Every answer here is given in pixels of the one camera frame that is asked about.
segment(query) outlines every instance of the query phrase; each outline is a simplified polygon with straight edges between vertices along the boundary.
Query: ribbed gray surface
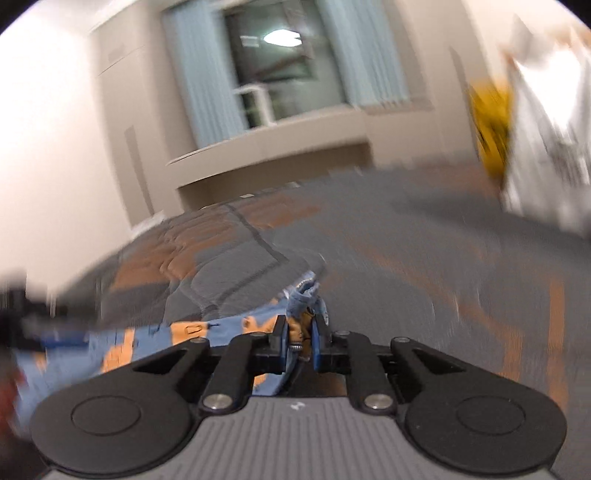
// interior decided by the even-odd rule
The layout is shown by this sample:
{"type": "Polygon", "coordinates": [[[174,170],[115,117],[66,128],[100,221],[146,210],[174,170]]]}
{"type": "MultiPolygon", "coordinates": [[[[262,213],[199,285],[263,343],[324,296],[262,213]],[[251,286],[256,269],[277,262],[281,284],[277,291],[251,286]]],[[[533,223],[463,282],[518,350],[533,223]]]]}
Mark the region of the ribbed gray surface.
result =
{"type": "MultiPolygon", "coordinates": [[[[347,398],[252,398],[211,417],[174,459],[129,480],[465,480],[417,453],[396,424],[347,398]]],[[[548,472],[520,477],[551,480],[548,472]]],[[[53,472],[44,480],[72,480],[53,472]]]]}

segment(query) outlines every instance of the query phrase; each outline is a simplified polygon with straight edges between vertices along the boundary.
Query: blue fabric with orange print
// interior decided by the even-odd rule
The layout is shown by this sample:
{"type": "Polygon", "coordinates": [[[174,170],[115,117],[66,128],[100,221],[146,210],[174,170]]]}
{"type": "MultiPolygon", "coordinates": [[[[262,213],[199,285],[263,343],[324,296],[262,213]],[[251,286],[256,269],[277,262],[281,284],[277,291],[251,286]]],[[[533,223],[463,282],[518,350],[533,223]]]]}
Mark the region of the blue fabric with orange print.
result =
{"type": "MultiPolygon", "coordinates": [[[[37,353],[15,351],[25,381],[18,387],[11,427],[17,435],[27,437],[29,421],[35,408],[52,393],[190,338],[205,337],[211,346],[227,345],[232,338],[243,333],[270,333],[277,316],[285,315],[293,340],[292,327],[306,324],[310,312],[322,314],[328,322],[326,306],[318,296],[318,288],[316,276],[308,272],[295,284],[283,289],[268,304],[241,315],[208,322],[162,323],[136,329],[91,332],[87,348],[56,348],[48,350],[41,357],[37,353]]],[[[284,374],[256,377],[253,394],[276,394],[295,362],[296,355],[290,352],[284,374]]]]}

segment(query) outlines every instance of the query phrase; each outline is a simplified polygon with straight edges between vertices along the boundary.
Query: wall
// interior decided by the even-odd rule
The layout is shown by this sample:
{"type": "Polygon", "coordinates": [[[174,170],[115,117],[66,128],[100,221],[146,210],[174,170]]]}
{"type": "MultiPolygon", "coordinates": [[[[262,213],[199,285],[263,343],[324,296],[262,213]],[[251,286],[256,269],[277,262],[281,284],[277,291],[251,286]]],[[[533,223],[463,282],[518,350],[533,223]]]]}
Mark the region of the wall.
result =
{"type": "Polygon", "coordinates": [[[582,25],[556,0],[463,0],[476,25],[486,61],[493,77],[505,77],[506,68],[499,47],[509,44],[518,16],[534,33],[565,25],[582,25]]]}
{"type": "Polygon", "coordinates": [[[327,148],[220,173],[185,185],[179,192],[187,210],[199,210],[293,180],[310,180],[355,167],[369,168],[371,163],[368,144],[327,148]]]}
{"type": "Polygon", "coordinates": [[[42,1],[0,35],[0,272],[55,290],[129,239],[86,36],[42,1]]]}
{"type": "Polygon", "coordinates": [[[196,145],[160,10],[151,0],[135,2],[94,30],[92,40],[112,160],[130,222],[157,212],[182,213],[165,165],[196,145]]]}
{"type": "MultiPolygon", "coordinates": [[[[453,52],[461,60],[468,80],[486,77],[488,72],[462,0],[384,0],[384,3],[395,31],[401,27],[406,30],[428,101],[415,111],[368,116],[375,164],[391,166],[418,157],[474,158],[466,94],[453,52]]],[[[414,66],[413,75],[417,75],[414,66]]]]}

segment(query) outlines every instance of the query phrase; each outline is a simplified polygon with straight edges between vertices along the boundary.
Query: black circular pad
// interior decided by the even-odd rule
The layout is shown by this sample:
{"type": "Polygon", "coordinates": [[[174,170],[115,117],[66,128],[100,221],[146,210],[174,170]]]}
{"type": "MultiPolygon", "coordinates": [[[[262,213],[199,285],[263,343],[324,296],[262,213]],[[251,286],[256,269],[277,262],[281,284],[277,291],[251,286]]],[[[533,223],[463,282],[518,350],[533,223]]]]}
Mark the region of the black circular pad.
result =
{"type": "Polygon", "coordinates": [[[51,463],[82,476],[145,471],[191,428],[186,402],[155,377],[105,375],[50,396],[31,420],[33,442],[51,463]]]}
{"type": "Polygon", "coordinates": [[[466,428],[485,435],[506,435],[525,421],[519,405],[501,397],[471,397],[457,406],[457,419],[466,428]]]}
{"type": "Polygon", "coordinates": [[[434,380],[411,403],[406,428],[428,455],[478,475],[516,475],[551,465],[566,421],[546,396],[491,375],[434,380]]]}
{"type": "Polygon", "coordinates": [[[91,435],[117,435],[134,426],[142,411],[125,397],[95,397],[82,402],[72,412],[72,422],[91,435]]]}

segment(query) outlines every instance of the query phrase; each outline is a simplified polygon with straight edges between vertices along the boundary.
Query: ceiling light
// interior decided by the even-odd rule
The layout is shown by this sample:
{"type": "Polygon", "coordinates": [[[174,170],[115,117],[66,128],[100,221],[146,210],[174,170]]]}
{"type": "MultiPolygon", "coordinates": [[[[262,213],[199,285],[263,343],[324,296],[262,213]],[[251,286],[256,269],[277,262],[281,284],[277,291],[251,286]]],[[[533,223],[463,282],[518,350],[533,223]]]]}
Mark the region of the ceiling light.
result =
{"type": "Polygon", "coordinates": [[[285,28],[269,33],[263,40],[272,45],[279,45],[280,47],[299,47],[301,45],[300,34],[286,30],[285,28]]]}

